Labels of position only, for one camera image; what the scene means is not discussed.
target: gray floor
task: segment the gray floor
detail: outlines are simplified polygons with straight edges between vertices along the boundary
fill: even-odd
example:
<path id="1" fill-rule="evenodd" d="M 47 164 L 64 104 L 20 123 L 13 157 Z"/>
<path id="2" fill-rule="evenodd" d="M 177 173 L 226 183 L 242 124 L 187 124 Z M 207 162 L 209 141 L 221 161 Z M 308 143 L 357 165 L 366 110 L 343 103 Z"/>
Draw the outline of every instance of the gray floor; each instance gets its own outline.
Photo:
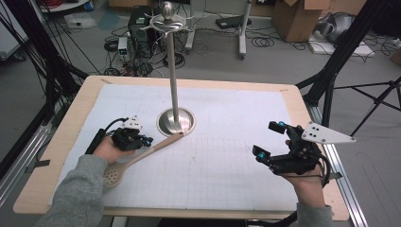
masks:
<path id="1" fill-rule="evenodd" d="M 105 5 L 96 6 L 90 12 L 97 26 L 91 29 L 74 31 L 71 36 L 89 59 L 99 69 L 105 66 L 106 51 L 104 39 L 112 30 L 125 26 L 126 13 L 110 11 Z M 216 15 L 207 16 L 198 25 L 217 28 Z M 252 18 L 250 29 L 270 26 L 266 18 Z M 273 28 L 259 30 L 272 33 Z M 73 64 L 86 72 L 95 69 L 83 55 L 62 35 L 69 49 Z M 371 45 L 379 50 L 380 44 Z M 246 81 L 261 83 L 295 84 L 318 73 L 329 56 L 312 54 L 308 46 L 298 50 L 291 44 L 274 40 L 270 47 L 255 47 L 247 40 L 247 55 L 244 61 L 238 57 L 237 37 L 228 37 L 212 31 L 197 31 L 193 51 L 185 56 L 185 66 L 177 70 L 179 79 L 208 79 L 227 81 Z M 168 70 L 160 68 L 167 76 Z M 389 56 L 381 51 L 366 62 L 362 58 L 351 58 L 340 71 L 336 86 L 364 83 L 387 82 L 400 77 L 401 68 L 390 62 Z M 151 76 L 162 76 L 154 71 Z M 365 88 L 373 96 L 380 95 L 388 86 Z M 21 132 L 44 104 L 44 93 L 29 61 L 8 61 L 0 66 L 0 114 L 2 127 L 0 143 L 3 158 Z M 395 90 L 386 101 L 398 106 Z M 336 90 L 332 105 L 330 127 L 336 131 L 350 134 L 360 120 L 372 107 L 370 98 L 351 89 Z M 353 145 L 337 145 L 336 148 L 351 181 L 357 199 L 369 226 L 401 225 L 401 178 L 398 165 L 401 162 L 400 112 L 380 105 L 356 134 Z M 0 209 L 2 226 L 32 225 L 39 216 L 26 216 L 13 213 L 12 205 L 24 186 L 28 174 L 14 189 L 9 199 Z M 109 226 L 111 218 L 104 218 L 101 226 Z M 154 219 L 131 219 L 130 226 L 154 226 Z M 350 226 L 350 221 L 336 222 L 335 226 Z"/>

